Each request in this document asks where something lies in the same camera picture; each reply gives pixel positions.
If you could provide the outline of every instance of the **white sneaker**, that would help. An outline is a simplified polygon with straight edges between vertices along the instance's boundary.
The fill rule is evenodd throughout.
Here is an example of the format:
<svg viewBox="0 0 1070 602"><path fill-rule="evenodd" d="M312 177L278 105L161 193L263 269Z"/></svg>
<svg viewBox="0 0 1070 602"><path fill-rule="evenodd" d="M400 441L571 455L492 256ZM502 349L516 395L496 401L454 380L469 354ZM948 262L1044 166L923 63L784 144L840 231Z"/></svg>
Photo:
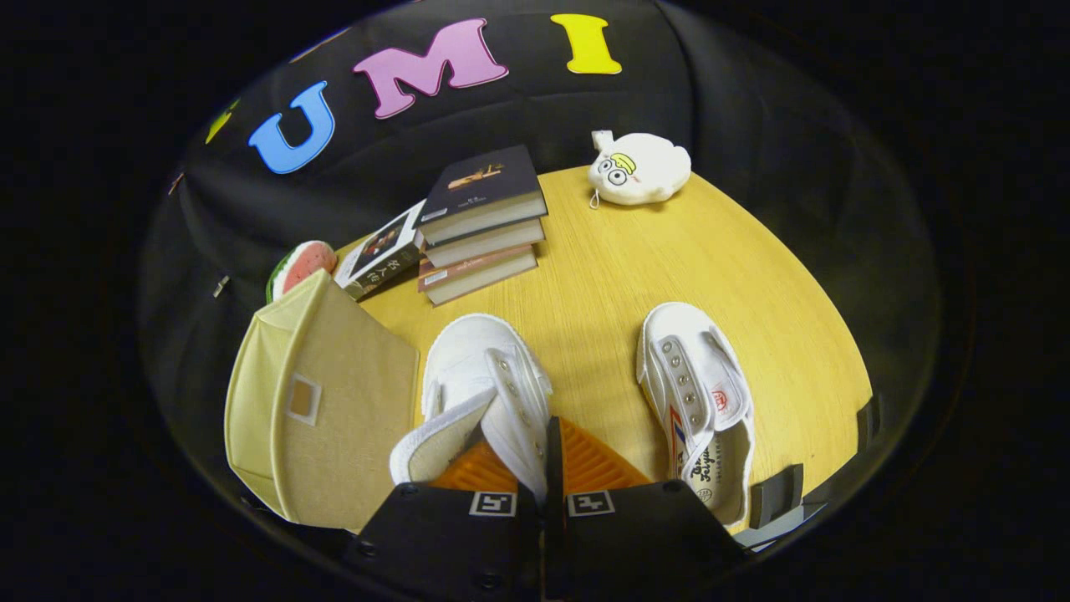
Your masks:
<svg viewBox="0 0 1070 602"><path fill-rule="evenodd" d="M754 407L739 360L702 310L662 304L646 317L636 379L669 439L669 478L690 484L725 527L747 516Z"/></svg>
<svg viewBox="0 0 1070 602"><path fill-rule="evenodd" d="M391 452L394 482L434 480L482 429L502 463L541 505L552 392L546 371L508 323L488 314L457 319L427 354L425 422Z"/></svg>

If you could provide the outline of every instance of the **orange gripper pad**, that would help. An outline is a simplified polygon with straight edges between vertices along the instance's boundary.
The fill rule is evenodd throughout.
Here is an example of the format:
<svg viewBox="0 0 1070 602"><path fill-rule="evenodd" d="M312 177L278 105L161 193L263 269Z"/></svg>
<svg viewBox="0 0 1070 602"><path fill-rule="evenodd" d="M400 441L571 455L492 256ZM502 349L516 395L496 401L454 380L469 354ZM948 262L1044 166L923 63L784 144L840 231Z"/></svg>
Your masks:
<svg viewBox="0 0 1070 602"><path fill-rule="evenodd" d="M517 478L502 464L487 439L480 441L458 457L432 488L465 492L515 492Z"/></svg>
<svg viewBox="0 0 1070 602"><path fill-rule="evenodd" d="M651 482L609 446L559 417L565 495L621 490Z"/></svg>

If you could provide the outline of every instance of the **watermelon slice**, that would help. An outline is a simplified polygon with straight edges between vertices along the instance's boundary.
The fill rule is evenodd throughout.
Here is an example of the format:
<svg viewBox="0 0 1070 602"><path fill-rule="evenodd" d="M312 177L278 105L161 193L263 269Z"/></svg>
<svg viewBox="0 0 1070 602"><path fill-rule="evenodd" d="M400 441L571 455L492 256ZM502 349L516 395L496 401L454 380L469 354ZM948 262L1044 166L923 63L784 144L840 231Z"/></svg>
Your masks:
<svg viewBox="0 0 1070 602"><path fill-rule="evenodd" d="M271 278L268 279L265 291L268 303L271 304L272 300L286 294L320 267L331 272L337 263L338 256L330 244L320 240L299 244L275 265Z"/></svg>

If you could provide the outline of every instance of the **letter m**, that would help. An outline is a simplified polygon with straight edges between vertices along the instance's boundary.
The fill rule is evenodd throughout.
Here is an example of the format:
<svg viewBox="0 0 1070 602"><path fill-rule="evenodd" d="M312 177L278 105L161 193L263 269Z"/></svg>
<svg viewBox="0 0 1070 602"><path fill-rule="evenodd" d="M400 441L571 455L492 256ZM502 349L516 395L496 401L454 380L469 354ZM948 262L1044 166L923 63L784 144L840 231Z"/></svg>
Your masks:
<svg viewBox="0 0 1070 602"><path fill-rule="evenodd" d="M439 30L431 41L427 56L421 57L387 48L356 63L353 73L366 73L379 96L376 117L386 119L411 107L416 98L401 91L398 81L404 81L421 92L433 96L442 86L446 63L454 72L450 88L470 88L509 74L504 65L494 62L483 40L486 19L468 19Z"/></svg>

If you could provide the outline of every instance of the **letter u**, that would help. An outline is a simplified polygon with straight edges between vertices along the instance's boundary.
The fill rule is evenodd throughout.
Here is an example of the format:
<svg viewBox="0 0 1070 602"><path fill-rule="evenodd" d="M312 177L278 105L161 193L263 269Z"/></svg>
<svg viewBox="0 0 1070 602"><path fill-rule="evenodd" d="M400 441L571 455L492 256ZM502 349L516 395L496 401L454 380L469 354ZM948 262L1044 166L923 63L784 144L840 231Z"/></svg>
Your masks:
<svg viewBox="0 0 1070 602"><path fill-rule="evenodd" d="M282 113L276 112L257 127L249 136L249 145L260 152L264 165L276 173L290 173L305 166L327 145L334 135L334 115L323 98L326 81L314 83L296 95L290 108L300 108L312 126L308 139L300 145L291 146L278 126Z"/></svg>

